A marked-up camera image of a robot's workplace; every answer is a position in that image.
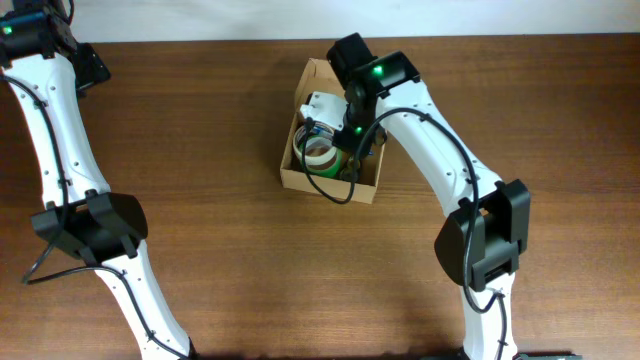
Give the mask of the white masking tape roll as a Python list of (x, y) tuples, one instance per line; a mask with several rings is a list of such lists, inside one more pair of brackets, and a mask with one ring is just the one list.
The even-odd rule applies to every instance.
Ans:
[(302, 161), (302, 155), (305, 155), (305, 163), (314, 167), (328, 166), (335, 161), (338, 148), (333, 145), (334, 130), (331, 127), (316, 123), (310, 131), (307, 143), (304, 143), (306, 135), (304, 126), (294, 133), (292, 148), (299, 161)]

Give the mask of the brown cardboard box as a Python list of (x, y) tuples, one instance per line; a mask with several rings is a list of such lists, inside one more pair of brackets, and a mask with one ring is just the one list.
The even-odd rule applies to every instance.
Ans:
[[(343, 90), (331, 69), (328, 61), (310, 58), (304, 71), (302, 72), (298, 86), (295, 91), (294, 100), (297, 106), (302, 105), (308, 95), (318, 90), (325, 93), (342, 96)], [(280, 164), (280, 176), (284, 188), (299, 190), (318, 194), (318, 191), (309, 183), (303, 172), (300, 161), (294, 155), (293, 143), (295, 132), (303, 126), (302, 116), (299, 112), (293, 115), (287, 138), (286, 149)], [(361, 165), (361, 180), (355, 184), (354, 194), (351, 198), (353, 202), (372, 204), (377, 192), (382, 159), (385, 146), (373, 145), (370, 155), (366, 157)], [(350, 183), (339, 179), (329, 179), (326, 177), (311, 175), (314, 182), (326, 193), (337, 199), (347, 197)]]

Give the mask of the green tape roll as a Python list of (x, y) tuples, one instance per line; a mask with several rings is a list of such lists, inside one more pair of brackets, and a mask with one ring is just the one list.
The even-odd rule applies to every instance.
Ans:
[(326, 178), (334, 178), (340, 170), (343, 160), (341, 150), (330, 149), (323, 154), (305, 154), (306, 169), (314, 175)]

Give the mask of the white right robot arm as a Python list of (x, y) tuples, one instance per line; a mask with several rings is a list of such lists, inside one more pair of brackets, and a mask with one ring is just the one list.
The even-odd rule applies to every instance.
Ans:
[(511, 293), (529, 235), (531, 195), (504, 182), (464, 144), (402, 52), (371, 53), (357, 33), (327, 60), (345, 91), (334, 143), (362, 159), (379, 133), (392, 135), (438, 199), (446, 221), (434, 249), (463, 298), (463, 359), (515, 359)]

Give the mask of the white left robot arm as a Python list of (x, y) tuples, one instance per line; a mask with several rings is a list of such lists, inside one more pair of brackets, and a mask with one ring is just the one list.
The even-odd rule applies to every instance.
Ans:
[(31, 224), (47, 243), (22, 281), (92, 272), (114, 296), (142, 358), (195, 359), (154, 276), (142, 206), (111, 190), (93, 155), (78, 101), (111, 74), (92, 45), (74, 37), (74, 14), (71, 1), (7, 1), (1, 12), (1, 79), (35, 149), (44, 209)]

